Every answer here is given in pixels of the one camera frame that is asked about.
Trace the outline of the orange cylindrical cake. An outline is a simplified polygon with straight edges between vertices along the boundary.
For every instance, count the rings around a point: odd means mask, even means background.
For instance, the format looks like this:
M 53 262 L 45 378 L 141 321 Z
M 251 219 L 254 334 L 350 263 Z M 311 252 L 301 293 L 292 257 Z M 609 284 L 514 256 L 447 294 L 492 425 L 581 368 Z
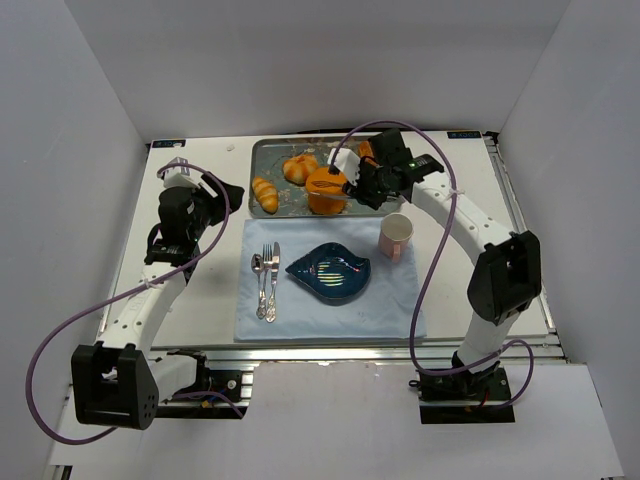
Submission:
M 342 173 L 331 174 L 328 167 L 320 167 L 314 173 L 312 173 L 306 180 L 306 185 L 312 181 L 330 181 L 340 184 L 345 184 L 346 178 Z M 339 214 L 345 207 L 347 201 L 338 201 L 328 198 L 314 197 L 308 195 L 309 209 L 319 215 L 336 215 Z

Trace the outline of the silver metal tongs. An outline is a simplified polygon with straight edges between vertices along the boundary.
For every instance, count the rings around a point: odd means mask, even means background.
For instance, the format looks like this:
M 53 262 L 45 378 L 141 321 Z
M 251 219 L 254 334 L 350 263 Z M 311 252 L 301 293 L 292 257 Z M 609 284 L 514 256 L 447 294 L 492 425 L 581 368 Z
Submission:
M 330 181 L 312 181 L 306 185 L 309 196 L 347 201 L 350 195 L 345 192 L 344 184 Z

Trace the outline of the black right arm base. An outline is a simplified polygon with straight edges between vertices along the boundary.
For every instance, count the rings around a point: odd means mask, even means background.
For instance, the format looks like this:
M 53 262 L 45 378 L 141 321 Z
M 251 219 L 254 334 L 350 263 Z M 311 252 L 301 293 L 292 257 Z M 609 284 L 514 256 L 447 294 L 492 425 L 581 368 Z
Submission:
M 510 424 L 514 409 L 509 380 L 500 362 L 476 374 L 428 376 L 408 382 L 418 396 L 423 425 Z

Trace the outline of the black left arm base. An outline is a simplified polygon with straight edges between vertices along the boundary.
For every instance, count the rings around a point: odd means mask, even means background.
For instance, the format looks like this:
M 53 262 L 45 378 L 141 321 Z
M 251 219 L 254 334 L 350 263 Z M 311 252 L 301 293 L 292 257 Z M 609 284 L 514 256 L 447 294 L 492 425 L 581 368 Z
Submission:
M 243 372 L 214 368 L 197 350 L 170 350 L 149 360 L 159 391 L 157 418 L 239 420 Z

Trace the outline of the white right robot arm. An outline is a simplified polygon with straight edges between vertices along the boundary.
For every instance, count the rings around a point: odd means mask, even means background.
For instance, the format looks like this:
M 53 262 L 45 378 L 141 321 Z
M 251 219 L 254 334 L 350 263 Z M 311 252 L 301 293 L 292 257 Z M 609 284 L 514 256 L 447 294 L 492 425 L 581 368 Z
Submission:
M 517 233 L 503 226 L 470 200 L 458 187 L 444 151 L 414 155 L 401 126 L 395 123 L 369 138 L 369 156 L 338 145 L 330 153 L 330 170 L 345 175 L 343 192 L 363 205 L 379 209 L 403 198 L 439 223 L 444 232 L 435 261 L 449 239 L 464 250 L 473 265 L 467 287 L 473 314 L 451 368 L 442 373 L 491 372 L 511 345 L 506 337 L 513 324 L 541 293 L 540 241 L 530 231 Z

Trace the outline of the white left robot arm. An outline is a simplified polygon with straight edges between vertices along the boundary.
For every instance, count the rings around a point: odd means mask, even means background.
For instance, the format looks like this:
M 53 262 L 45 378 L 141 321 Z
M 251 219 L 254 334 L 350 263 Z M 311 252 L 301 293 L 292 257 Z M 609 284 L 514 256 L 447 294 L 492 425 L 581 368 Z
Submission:
M 144 430 L 161 402 L 177 393 L 205 389 L 203 354 L 178 350 L 149 359 L 153 341 L 197 265 L 205 230 L 239 209 L 244 190 L 195 179 L 185 171 L 162 176 L 158 217 L 147 238 L 139 289 L 92 345 L 71 358 L 77 420 L 82 424 Z

